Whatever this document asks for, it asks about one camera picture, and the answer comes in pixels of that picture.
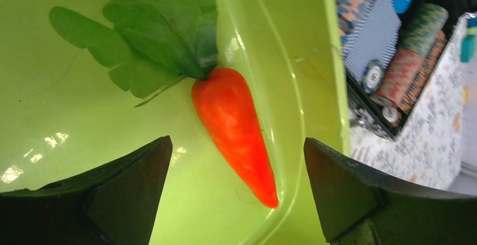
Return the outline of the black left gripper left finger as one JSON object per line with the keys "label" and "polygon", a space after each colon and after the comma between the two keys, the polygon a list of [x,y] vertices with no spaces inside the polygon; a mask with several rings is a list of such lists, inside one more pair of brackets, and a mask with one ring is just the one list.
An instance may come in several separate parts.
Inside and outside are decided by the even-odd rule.
{"label": "black left gripper left finger", "polygon": [[1,194],[2,244],[148,244],[172,156],[169,136],[37,190]]}

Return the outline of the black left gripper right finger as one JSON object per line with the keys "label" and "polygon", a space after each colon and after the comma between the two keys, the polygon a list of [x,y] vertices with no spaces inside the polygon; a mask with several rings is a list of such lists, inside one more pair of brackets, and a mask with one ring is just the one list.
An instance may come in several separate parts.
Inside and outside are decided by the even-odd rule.
{"label": "black left gripper right finger", "polygon": [[327,242],[476,243],[476,197],[396,178],[313,138],[304,157]]}

